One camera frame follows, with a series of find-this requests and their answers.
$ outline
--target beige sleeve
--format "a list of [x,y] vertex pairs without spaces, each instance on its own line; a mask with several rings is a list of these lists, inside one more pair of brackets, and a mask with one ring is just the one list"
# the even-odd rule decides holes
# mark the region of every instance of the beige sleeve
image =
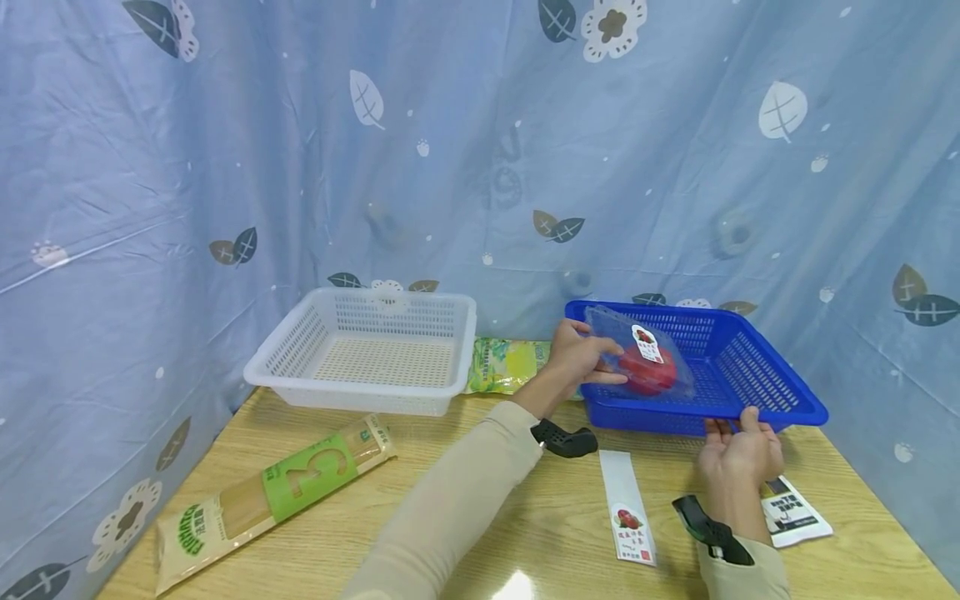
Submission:
[[742,566],[714,559],[705,545],[697,544],[700,574],[707,583],[710,600],[790,600],[780,553],[759,541],[737,539],[756,564]]
[[538,422],[513,402],[493,407],[404,498],[341,598],[436,598],[540,459]]

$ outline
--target backdrop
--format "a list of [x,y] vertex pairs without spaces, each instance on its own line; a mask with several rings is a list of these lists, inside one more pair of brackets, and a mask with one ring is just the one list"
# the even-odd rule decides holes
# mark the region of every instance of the backdrop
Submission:
[[749,315],[960,585],[957,56],[951,0],[0,0],[0,597],[92,596],[298,297],[397,283]]

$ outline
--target spaghetti package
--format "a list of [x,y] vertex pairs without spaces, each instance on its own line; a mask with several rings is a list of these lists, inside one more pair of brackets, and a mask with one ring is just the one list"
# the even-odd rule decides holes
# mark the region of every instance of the spaghetti package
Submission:
[[[550,358],[549,342],[477,338],[464,394],[514,394]],[[582,399],[579,393],[573,399]]]
[[163,519],[156,527],[156,595],[394,456],[389,430],[369,415]]

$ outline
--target plastic basket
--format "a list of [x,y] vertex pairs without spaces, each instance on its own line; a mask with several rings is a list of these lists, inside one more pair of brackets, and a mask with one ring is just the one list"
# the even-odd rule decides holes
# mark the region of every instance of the plastic basket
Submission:
[[704,418],[737,419],[745,406],[777,431],[823,425],[828,412],[800,376],[743,317],[727,310],[575,300],[566,316],[582,321],[600,304],[669,335],[693,372],[693,398],[627,396],[620,386],[582,386],[597,427],[703,436]]
[[244,378],[294,406],[439,417],[467,385],[475,329],[468,296],[320,288],[274,329]]

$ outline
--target product card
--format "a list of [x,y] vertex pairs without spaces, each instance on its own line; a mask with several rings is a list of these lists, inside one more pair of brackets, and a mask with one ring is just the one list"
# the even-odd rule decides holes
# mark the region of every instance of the product card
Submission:
[[634,332],[636,347],[640,350],[640,356],[655,363],[663,364],[663,357],[660,356],[660,345],[657,344],[657,338],[640,325],[632,325],[631,331]]
[[833,535],[833,528],[807,504],[786,477],[767,482],[761,493],[767,529],[777,548]]
[[607,491],[616,558],[657,566],[653,532],[643,509],[630,453],[600,450],[600,469]]

